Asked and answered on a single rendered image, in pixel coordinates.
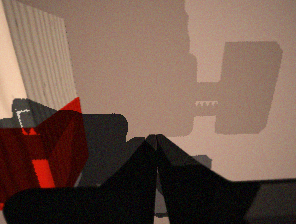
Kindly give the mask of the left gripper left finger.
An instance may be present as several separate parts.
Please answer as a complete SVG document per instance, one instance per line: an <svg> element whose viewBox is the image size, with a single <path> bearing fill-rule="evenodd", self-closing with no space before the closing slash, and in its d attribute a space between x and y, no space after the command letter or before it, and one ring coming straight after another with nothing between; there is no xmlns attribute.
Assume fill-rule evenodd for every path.
<svg viewBox="0 0 296 224"><path fill-rule="evenodd" d="M30 188L6 200L7 224L154 224L157 139L149 134L100 186Z"/></svg>

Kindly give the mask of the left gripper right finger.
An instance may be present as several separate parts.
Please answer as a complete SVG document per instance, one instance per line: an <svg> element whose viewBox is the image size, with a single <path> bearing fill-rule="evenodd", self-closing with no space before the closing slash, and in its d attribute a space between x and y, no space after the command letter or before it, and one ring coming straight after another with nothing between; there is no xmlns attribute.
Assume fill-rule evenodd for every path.
<svg viewBox="0 0 296 224"><path fill-rule="evenodd" d="M156 134L156 139L170 224L225 224L234 218L296 215L296 178L230 181L163 134Z"/></svg>

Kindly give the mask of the red cube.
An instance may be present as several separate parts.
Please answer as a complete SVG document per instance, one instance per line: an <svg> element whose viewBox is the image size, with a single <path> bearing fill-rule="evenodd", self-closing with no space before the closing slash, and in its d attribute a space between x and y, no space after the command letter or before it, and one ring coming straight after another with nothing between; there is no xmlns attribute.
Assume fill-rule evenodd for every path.
<svg viewBox="0 0 296 224"><path fill-rule="evenodd" d="M79 97L36 127L0 128L0 211L27 188L74 187L88 157Z"/></svg>

